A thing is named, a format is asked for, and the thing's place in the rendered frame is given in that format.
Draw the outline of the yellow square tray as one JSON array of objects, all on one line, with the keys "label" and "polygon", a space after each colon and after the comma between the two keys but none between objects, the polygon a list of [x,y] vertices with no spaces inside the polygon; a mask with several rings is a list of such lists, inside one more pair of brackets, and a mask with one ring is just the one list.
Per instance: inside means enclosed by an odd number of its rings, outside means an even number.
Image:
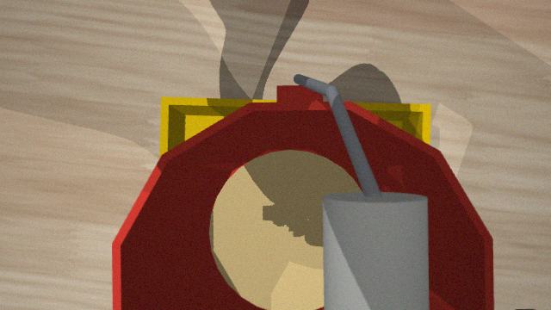
[{"label": "yellow square tray", "polygon": [[[249,102],[277,100],[161,96],[160,157]],[[354,103],[430,144],[431,104]]]}]

